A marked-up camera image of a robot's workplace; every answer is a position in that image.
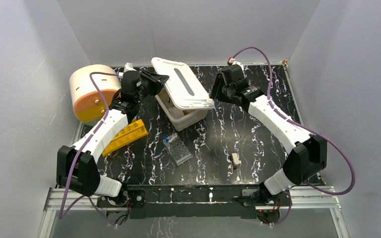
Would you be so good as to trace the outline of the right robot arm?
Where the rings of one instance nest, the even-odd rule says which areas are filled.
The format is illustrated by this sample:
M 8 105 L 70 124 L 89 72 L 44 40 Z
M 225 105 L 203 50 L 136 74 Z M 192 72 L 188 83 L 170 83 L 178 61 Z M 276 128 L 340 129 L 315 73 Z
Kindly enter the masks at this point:
M 217 73 L 210 98 L 240 106 L 258 119 L 279 140 L 288 156 L 282 168 L 259 185 L 263 204 L 273 205 L 279 193 L 300 185 L 327 165 L 327 141 L 290 123 L 258 85 L 250 85 L 239 65 Z

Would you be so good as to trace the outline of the white bin lid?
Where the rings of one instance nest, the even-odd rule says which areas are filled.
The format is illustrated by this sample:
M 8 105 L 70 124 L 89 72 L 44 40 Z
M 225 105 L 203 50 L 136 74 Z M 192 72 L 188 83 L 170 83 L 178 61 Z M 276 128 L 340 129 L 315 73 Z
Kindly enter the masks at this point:
M 180 110 L 210 110 L 214 102 L 191 68 L 184 62 L 154 57 L 151 64 L 159 75 L 169 79 L 164 87 Z

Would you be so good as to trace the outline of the clear acrylic tube rack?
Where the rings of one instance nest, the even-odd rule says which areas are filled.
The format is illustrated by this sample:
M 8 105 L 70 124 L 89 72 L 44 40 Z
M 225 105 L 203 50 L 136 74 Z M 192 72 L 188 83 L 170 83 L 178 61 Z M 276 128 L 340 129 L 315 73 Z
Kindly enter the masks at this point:
M 176 166 L 180 166 L 192 158 L 192 154 L 177 133 L 174 133 L 168 137 L 171 138 L 171 141 L 169 143 L 163 143 L 167 148 L 168 153 L 173 158 Z

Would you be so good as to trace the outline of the black mounting base rail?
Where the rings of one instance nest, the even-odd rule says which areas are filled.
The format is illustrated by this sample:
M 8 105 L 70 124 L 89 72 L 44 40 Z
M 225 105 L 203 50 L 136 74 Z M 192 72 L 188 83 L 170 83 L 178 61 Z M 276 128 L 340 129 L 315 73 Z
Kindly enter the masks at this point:
M 117 201 L 99 195 L 98 208 L 131 210 L 132 219 L 155 217 L 240 217 L 285 208 L 287 194 L 267 197 L 257 184 L 233 185 L 128 185 Z

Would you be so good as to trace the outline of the beige plastic bin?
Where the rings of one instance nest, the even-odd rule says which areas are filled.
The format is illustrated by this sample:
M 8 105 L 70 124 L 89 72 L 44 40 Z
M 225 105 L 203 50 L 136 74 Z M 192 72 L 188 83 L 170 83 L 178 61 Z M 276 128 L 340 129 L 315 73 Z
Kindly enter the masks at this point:
M 158 104 L 172 123 L 176 131 L 182 131 L 185 128 L 206 118 L 208 110 L 180 110 L 174 104 L 165 89 L 155 96 Z

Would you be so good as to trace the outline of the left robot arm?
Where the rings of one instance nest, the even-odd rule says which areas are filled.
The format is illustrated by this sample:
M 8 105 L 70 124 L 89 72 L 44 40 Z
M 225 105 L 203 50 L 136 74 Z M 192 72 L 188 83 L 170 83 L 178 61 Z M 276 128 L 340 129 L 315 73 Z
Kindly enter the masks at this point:
M 57 185 L 84 196 L 109 196 L 116 206 L 128 201 L 128 192 L 121 181 L 99 174 L 97 162 L 112 139 L 135 118 L 141 101 L 160 93 L 169 76 L 146 70 L 129 70 L 119 78 L 117 90 L 99 122 L 71 146 L 62 146 L 57 153 Z

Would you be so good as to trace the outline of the cream and orange cylinder appliance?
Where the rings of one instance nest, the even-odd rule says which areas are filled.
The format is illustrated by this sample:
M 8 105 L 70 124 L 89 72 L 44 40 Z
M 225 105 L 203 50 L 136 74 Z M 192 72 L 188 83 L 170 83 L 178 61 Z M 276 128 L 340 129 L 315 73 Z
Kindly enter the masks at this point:
M 106 107 L 94 84 L 109 105 L 120 88 L 118 74 L 106 65 L 92 64 L 76 70 L 69 79 L 72 107 L 75 116 L 85 125 L 94 126 L 104 115 Z

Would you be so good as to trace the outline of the yellow test tube rack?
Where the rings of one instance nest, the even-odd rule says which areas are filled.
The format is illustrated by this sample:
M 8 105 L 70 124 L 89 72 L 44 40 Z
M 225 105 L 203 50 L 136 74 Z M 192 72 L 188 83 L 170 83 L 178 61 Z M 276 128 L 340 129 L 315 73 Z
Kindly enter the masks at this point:
M 105 157 L 110 153 L 147 135 L 148 131 L 144 125 L 143 120 L 134 120 L 111 140 L 111 142 L 103 150 L 102 156 Z

